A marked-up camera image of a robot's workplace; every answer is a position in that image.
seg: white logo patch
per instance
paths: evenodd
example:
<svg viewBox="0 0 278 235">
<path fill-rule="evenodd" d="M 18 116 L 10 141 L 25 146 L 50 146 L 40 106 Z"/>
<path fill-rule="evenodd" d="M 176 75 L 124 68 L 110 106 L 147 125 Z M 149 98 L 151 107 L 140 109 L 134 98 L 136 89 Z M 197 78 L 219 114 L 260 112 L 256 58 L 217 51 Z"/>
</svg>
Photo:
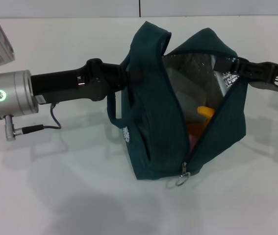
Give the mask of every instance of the white logo patch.
<svg viewBox="0 0 278 235">
<path fill-rule="evenodd" d="M 123 128 L 124 138 L 127 143 L 130 142 L 130 133 L 128 127 Z"/>
</svg>

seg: zipper pull ring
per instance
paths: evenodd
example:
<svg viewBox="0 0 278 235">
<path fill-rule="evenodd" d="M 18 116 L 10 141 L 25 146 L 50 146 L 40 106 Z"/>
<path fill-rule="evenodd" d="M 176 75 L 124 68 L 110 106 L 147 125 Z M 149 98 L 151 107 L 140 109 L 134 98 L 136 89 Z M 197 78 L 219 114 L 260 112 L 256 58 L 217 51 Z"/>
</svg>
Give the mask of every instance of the zipper pull ring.
<svg viewBox="0 0 278 235">
<path fill-rule="evenodd" d="M 191 176 L 190 172 L 187 172 L 187 163 L 184 162 L 182 164 L 182 174 L 179 176 L 179 178 L 176 180 L 175 183 L 176 187 L 179 187 L 184 183 L 186 183 L 186 181 L 189 179 L 190 176 Z"/>
</svg>

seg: white table surface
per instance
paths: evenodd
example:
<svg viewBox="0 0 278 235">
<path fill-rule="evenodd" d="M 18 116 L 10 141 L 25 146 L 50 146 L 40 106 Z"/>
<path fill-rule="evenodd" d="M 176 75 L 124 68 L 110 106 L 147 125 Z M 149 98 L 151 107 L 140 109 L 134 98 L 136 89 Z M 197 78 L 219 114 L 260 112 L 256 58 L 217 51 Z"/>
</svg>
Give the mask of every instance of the white table surface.
<svg viewBox="0 0 278 235">
<path fill-rule="evenodd" d="M 173 33 L 168 52 L 210 27 L 239 56 L 278 63 L 278 16 L 10 19 L 0 23 L 16 61 L 0 72 L 120 63 L 145 20 Z M 277 235 L 278 93 L 249 87 L 245 114 L 247 136 L 174 190 L 168 179 L 135 179 L 105 101 L 60 103 L 62 130 L 15 142 L 5 141 L 0 121 L 0 235 Z M 14 123 L 53 121 L 43 105 Z"/>
</svg>

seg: white wall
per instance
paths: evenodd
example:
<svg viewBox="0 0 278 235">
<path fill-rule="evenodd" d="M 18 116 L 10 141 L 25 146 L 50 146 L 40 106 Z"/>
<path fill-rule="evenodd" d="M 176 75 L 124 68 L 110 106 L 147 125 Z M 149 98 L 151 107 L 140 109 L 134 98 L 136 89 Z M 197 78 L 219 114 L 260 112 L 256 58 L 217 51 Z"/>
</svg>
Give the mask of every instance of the white wall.
<svg viewBox="0 0 278 235">
<path fill-rule="evenodd" d="M 138 0 L 0 0 L 0 18 L 138 16 Z"/>
<path fill-rule="evenodd" d="M 141 0 L 141 16 L 278 15 L 278 0 Z"/>
</svg>

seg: zipper teeth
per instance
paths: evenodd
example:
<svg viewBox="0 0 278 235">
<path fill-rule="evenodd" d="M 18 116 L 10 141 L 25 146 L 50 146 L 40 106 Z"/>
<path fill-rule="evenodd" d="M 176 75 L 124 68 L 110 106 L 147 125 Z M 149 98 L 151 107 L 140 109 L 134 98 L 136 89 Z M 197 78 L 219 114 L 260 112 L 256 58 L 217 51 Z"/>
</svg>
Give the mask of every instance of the zipper teeth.
<svg viewBox="0 0 278 235">
<path fill-rule="evenodd" d="M 215 114 L 213 115 L 211 121 L 208 123 L 208 126 L 205 128 L 200 140 L 193 147 L 193 149 L 191 150 L 191 153 L 189 155 L 187 155 L 187 157 L 185 158 L 185 160 L 184 160 L 185 163 L 189 163 L 192 160 L 195 151 L 198 149 L 198 146 L 202 143 L 203 138 L 206 137 L 206 134 L 207 134 L 208 130 L 214 124 L 214 122 L 216 120 L 216 117 L 218 116 L 220 110 L 223 108 L 224 103 L 226 102 L 228 96 L 232 93 L 232 90 L 234 89 L 234 87 L 237 86 L 237 83 L 238 83 L 239 80 L 240 80 L 240 77 L 235 81 L 235 83 L 232 85 L 232 87 L 227 91 L 226 95 L 224 96 L 224 99 L 223 99 L 222 103 L 219 105 L 219 107 L 216 110 Z"/>
<path fill-rule="evenodd" d="M 167 88 L 168 88 L 168 91 L 173 95 L 173 98 L 174 98 L 174 101 L 178 107 L 178 111 L 180 113 L 180 116 L 181 116 L 181 122 L 182 122 L 182 125 L 183 125 L 183 130 L 184 130 L 184 135 L 185 135 L 185 144 L 186 146 L 188 146 L 186 148 L 186 152 L 185 152 L 185 156 L 187 157 L 188 154 L 190 153 L 190 142 L 189 142 L 189 135 L 188 135 L 188 131 L 187 131 L 187 128 L 185 126 L 186 124 L 186 121 L 185 121 L 185 117 L 184 117 L 184 114 L 183 114 L 183 111 L 182 111 L 182 108 L 179 104 L 179 101 L 175 95 L 175 92 L 173 90 L 173 87 L 171 86 L 171 83 L 169 81 L 169 77 L 168 77 L 168 74 L 166 72 L 166 69 L 165 69 L 165 66 L 164 66 L 164 61 L 163 61 L 163 57 L 164 55 L 161 54 L 160 56 L 157 57 L 157 62 L 158 62 L 158 66 L 160 67 L 162 73 L 163 73 L 163 76 L 164 76 L 164 80 L 165 82 L 167 83 Z"/>
<path fill-rule="evenodd" d="M 205 52 L 199 52 L 199 51 L 196 51 L 196 50 L 190 50 L 188 52 L 183 52 L 183 53 L 174 53 L 174 54 L 167 54 L 166 56 L 169 56 L 169 57 L 175 57 L 175 56 L 178 56 L 178 55 L 183 55 L 183 54 L 193 54 L 193 53 L 196 53 L 196 54 L 210 54 L 210 55 L 215 55 L 215 56 L 220 56 L 218 55 L 218 53 L 208 53 L 209 51 L 207 51 L 207 53 Z M 237 58 L 238 56 L 233 56 L 233 55 L 229 55 L 229 54 L 224 54 L 224 57 L 232 57 L 232 58 Z M 192 160 L 193 156 L 194 156 L 194 153 L 195 151 L 199 148 L 198 146 L 202 143 L 202 140 L 203 138 L 206 136 L 206 133 L 208 132 L 209 128 L 211 127 L 212 123 L 215 122 L 215 119 L 216 119 L 216 116 L 219 114 L 220 110 L 222 109 L 223 107 L 223 104 L 225 103 L 225 100 L 226 100 L 226 97 L 228 97 L 230 95 L 230 91 L 233 90 L 233 88 L 236 86 L 237 82 L 240 80 L 240 77 L 235 81 L 235 83 L 232 85 L 232 87 L 227 91 L 226 95 L 224 96 L 224 99 L 222 101 L 222 103 L 219 105 L 218 109 L 216 110 L 213 118 L 211 119 L 211 121 L 209 122 L 208 126 L 206 127 L 204 133 L 202 134 L 200 140 L 196 143 L 196 145 L 193 147 L 193 149 L 191 150 L 191 152 L 188 152 L 186 157 L 183 159 L 183 162 L 182 163 L 186 163 L 186 166 L 187 164 Z"/>
</svg>

